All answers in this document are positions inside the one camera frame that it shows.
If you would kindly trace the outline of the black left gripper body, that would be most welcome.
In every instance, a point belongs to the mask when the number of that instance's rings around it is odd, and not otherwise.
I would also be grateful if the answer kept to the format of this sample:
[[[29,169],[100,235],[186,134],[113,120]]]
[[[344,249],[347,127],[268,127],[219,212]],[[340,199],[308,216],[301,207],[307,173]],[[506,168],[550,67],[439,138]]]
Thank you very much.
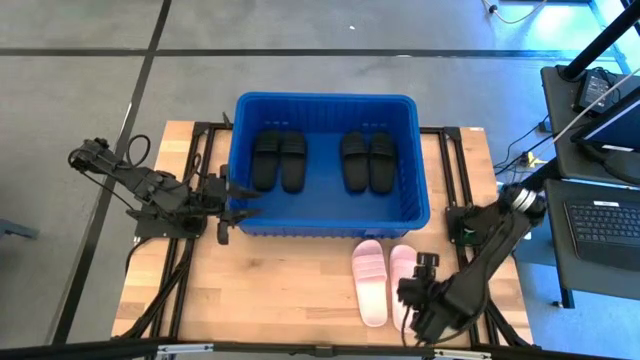
[[[228,228],[231,226],[231,213],[227,205],[229,199],[227,177],[228,166],[223,164],[220,166],[218,174],[210,173],[203,178],[201,187],[203,207],[209,215],[214,215],[219,219],[217,241],[220,245],[229,244]]]

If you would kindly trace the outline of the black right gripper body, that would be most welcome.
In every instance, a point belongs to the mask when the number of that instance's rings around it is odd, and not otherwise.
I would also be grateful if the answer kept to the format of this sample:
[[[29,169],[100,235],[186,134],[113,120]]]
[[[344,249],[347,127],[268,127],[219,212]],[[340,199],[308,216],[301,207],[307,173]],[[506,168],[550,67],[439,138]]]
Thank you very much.
[[[412,329],[416,338],[424,344],[436,344],[448,326],[449,311],[444,305],[444,293],[448,281],[436,279],[439,256],[434,253],[418,253],[414,277],[417,281],[417,303],[414,305]]]

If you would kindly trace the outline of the pink slide sandal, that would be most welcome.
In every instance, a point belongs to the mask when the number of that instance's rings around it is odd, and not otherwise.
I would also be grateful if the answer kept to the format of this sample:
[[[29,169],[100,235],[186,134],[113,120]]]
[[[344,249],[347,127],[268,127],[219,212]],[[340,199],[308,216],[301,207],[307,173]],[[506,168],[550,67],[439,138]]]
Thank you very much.
[[[408,245],[396,245],[390,253],[391,310],[393,324],[398,331],[403,330],[403,319],[408,310],[398,298],[399,281],[413,277],[416,259],[416,250]]]
[[[381,327],[388,319],[388,275],[381,244],[376,240],[359,243],[351,264],[362,322],[368,327]]]

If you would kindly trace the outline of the black slide sandal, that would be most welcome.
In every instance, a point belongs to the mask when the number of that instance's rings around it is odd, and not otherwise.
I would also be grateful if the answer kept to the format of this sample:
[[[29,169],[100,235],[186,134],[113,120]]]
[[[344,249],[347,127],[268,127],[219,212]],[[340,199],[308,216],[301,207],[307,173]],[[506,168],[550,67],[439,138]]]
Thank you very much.
[[[277,131],[265,131],[255,138],[251,175],[253,186],[258,191],[270,191],[276,184],[279,145],[280,134]]]
[[[280,145],[281,185],[287,193],[303,190],[305,184],[307,144],[301,132],[287,132]]]
[[[344,135],[340,154],[345,187],[349,192],[362,193],[369,184],[368,148],[364,135],[354,131]]]
[[[393,190],[396,148],[393,138],[384,132],[374,133],[370,141],[369,171],[371,189],[378,194]]]

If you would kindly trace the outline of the blue plastic bin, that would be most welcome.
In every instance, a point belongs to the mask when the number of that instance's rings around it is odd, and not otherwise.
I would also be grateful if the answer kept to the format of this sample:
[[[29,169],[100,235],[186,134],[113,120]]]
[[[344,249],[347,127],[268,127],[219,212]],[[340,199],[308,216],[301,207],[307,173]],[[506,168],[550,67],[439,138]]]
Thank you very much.
[[[307,145],[305,183],[290,194],[280,183],[256,199],[233,199],[233,210],[256,209],[241,222],[251,235],[398,238],[430,219],[417,106],[406,95],[248,92],[237,103],[228,159],[230,180],[254,186],[257,137],[301,133]],[[357,131],[366,143],[386,133],[395,150],[387,194],[348,191],[341,141]]]

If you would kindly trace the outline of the black computer cart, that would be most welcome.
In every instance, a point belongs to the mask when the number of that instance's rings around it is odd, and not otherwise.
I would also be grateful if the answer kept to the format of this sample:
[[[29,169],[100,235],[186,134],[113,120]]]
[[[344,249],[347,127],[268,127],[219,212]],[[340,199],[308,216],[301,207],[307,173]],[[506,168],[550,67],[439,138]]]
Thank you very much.
[[[640,153],[611,151],[607,164],[634,184],[609,174],[592,161],[583,149],[571,141],[579,125],[591,121],[589,117],[576,120],[573,103],[579,84],[567,82],[559,75],[563,68],[544,67],[542,87],[554,133],[566,125],[571,129],[555,144],[556,156],[524,180],[527,188],[543,190],[548,200],[550,234],[560,283],[559,307],[574,306],[575,290],[640,300],[640,271],[619,269],[582,260],[576,254],[565,202],[572,199],[621,200],[640,202]]]

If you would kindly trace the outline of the black laptop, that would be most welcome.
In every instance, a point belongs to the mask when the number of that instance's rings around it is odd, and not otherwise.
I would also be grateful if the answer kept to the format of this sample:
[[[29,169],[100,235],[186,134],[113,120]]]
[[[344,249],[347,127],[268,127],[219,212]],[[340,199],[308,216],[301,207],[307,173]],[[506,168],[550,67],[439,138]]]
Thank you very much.
[[[578,258],[640,272],[640,202],[569,200],[564,210]]]

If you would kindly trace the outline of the grey metal foot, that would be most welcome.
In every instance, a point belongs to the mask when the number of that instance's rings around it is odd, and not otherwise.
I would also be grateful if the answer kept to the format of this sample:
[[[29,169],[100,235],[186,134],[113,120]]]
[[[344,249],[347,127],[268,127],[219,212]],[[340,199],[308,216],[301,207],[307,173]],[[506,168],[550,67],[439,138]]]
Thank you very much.
[[[24,238],[35,239],[39,235],[39,231],[6,219],[0,219],[0,239],[5,235],[16,235]]]

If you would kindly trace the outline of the black flat monitor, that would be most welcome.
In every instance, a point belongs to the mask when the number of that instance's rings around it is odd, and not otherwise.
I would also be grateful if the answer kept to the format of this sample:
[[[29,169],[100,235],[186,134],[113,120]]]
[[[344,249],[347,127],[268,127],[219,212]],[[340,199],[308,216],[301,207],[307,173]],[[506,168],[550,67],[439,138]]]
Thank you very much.
[[[640,86],[572,135],[571,141],[612,177],[640,186]]]

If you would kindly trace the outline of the black power adaptor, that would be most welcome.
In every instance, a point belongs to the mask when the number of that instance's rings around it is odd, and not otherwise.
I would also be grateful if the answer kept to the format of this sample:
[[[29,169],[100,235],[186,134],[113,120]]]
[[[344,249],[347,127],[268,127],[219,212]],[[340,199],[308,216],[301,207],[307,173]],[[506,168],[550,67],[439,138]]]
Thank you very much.
[[[573,104],[576,112],[584,111],[592,105],[587,114],[595,117],[606,111],[611,105],[611,94],[600,99],[614,85],[615,78],[604,68],[588,70],[581,79],[577,96]]]

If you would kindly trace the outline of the black metal pole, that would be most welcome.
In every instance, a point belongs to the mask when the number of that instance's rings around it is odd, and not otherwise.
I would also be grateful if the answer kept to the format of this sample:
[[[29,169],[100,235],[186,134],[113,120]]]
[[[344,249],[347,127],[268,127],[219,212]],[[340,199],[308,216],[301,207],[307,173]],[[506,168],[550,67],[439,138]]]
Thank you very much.
[[[608,25],[568,66],[560,70],[566,81],[579,78],[600,55],[610,48],[626,31],[640,21],[640,0],[629,5]]]

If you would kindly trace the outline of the black aluminium table frame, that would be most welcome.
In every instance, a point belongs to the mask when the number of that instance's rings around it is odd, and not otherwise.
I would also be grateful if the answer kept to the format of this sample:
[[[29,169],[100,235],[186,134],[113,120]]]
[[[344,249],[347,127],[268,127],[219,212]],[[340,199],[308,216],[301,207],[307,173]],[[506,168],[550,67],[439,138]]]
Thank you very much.
[[[469,210],[473,205],[473,196],[471,185],[466,167],[466,159],[462,146],[461,130],[457,127],[424,127],[420,129],[422,135],[437,135],[440,147],[441,163],[443,168],[444,181],[447,191],[448,206],[445,208],[445,220],[447,222],[447,233],[449,241],[455,250],[456,262],[458,269],[462,270],[469,265],[470,261],[467,251],[471,250],[474,255],[479,252],[480,246],[475,243],[469,243],[464,239],[463,230],[459,224],[459,218],[465,210]],[[453,178],[453,170],[451,167],[451,158],[449,154],[449,143],[453,144],[455,150],[455,159],[458,168],[458,176],[461,185],[463,201],[458,203],[456,195],[455,181]],[[518,335],[516,330],[507,322],[497,305],[488,300],[488,309],[480,313],[476,318],[467,321],[463,326],[455,330],[453,333],[446,335],[437,341],[437,344],[444,343],[454,338],[467,334],[471,346],[481,343],[477,319],[484,317],[485,329],[488,341],[491,345],[501,345],[500,338],[503,338],[508,346],[511,347],[529,347],[522,337]]]
[[[209,164],[215,133],[231,127],[229,122],[196,122],[193,125],[185,170],[179,184],[179,187],[187,192],[189,200],[185,204],[184,213],[169,217],[169,243],[159,292],[148,308],[147,323],[140,326],[140,330],[148,331],[151,338],[161,335],[165,304],[169,297],[173,297],[174,302],[168,336],[177,337],[195,242],[204,234],[210,216],[202,204],[203,178],[210,174]]]

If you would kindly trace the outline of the black overhead frame bar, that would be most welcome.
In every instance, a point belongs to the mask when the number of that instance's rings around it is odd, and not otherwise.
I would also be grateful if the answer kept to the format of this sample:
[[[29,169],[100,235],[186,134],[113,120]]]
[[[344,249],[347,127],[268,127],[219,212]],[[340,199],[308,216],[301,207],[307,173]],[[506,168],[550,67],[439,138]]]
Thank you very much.
[[[537,347],[478,345],[470,348],[290,345],[239,342],[181,343],[171,338],[115,339],[0,349],[0,360],[130,360],[154,355],[187,353],[283,353],[315,358],[336,356],[408,356],[428,360],[623,360],[621,358],[564,353]]]

